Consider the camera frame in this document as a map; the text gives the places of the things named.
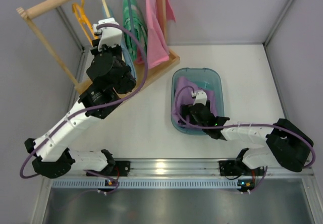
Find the purple trousers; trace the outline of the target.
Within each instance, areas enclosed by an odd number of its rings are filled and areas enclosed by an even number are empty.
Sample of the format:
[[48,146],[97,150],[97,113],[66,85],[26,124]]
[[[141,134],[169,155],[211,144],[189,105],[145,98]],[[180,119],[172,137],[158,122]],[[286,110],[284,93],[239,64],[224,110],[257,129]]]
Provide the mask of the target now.
[[213,113],[215,116],[218,115],[218,110],[216,107],[216,102],[217,102],[216,95],[215,95],[215,92],[211,90],[208,84],[203,84],[202,87],[199,87],[197,84],[189,81],[184,76],[179,77],[176,82],[177,82],[177,86],[174,91],[175,95],[174,95],[172,108],[171,108],[171,117],[176,128],[179,128],[180,130],[184,130],[184,129],[198,130],[197,128],[192,128],[190,126],[187,126],[185,123],[182,122],[182,120],[177,115],[177,109],[179,110],[179,114],[180,114],[180,106],[182,104],[193,104],[194,99],[191,97],[192,89],[204,90],[207,94],[207,107],[210,109],[210,112]]

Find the orange plastic hanger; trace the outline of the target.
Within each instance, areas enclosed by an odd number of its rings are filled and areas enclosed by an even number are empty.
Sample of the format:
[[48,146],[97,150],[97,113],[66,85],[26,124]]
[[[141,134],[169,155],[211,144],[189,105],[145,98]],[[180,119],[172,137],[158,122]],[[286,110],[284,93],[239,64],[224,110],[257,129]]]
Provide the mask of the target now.
[[93,46],[93,41],[98,39],[97,36],[94,35],[92,26],[85,14],[84,11],[84,4],[85,1],[84,0],[80,0],[81,4],[78,3],[73,3],[72,4],[72,12],[75,16],[75,18],[77,19],[84,35],[86,36],[87,40],[89,41],[90,45]]

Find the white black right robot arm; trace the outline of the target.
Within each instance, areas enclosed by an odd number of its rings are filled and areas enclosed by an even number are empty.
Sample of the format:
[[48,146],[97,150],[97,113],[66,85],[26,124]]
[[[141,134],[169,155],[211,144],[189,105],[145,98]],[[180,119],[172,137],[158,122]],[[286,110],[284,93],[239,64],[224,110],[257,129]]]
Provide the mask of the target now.
[[313,141],[287,119],[272,125],[235,123],[228,117],[215,116],[203,103],[181,105],[179,118],[179,124],[187,123],[213,139],[248,143],[250,146],[236,157],[239,169],[279,164],[298,173],[312,154]]

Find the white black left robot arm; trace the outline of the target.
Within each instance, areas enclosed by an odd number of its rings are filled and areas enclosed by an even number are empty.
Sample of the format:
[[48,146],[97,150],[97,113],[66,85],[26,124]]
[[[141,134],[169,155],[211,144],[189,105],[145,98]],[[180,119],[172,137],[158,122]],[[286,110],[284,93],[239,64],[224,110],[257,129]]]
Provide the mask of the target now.
[[94,56],[87,75],[91,84],[79,96],[70,111],[43,136],[25,141],[33,159],[35,175],[50,179],[68,172],[86,171],[87,175],[108,175],[116,165],[113,155],[106,149],[81,152],[69,148],[85,130],[104,120],[122,102],[121,94],[130,93],[136,86],[133,67],[125,44],[109,46],[98,39],[93,41]]

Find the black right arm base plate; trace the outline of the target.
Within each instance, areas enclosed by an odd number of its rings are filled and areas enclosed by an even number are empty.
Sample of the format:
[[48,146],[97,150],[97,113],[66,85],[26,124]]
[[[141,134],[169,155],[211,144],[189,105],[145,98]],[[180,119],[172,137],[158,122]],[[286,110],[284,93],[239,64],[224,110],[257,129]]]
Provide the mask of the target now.
[[220,175],[233,179],[236,177],[263,176],[264,167],[250,169],[244,163],[237,160],[221,160],[219,161]]

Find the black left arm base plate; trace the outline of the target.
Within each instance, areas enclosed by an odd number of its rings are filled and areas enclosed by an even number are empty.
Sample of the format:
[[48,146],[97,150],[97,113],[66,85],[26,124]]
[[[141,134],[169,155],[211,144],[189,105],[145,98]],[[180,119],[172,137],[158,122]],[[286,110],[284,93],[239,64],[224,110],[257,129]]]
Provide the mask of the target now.
[[97,172],[96,174],[109,177],[127,177],[130,171],[131,162],[127,160],[117,160],[115,163],[109,163],[103,170]]

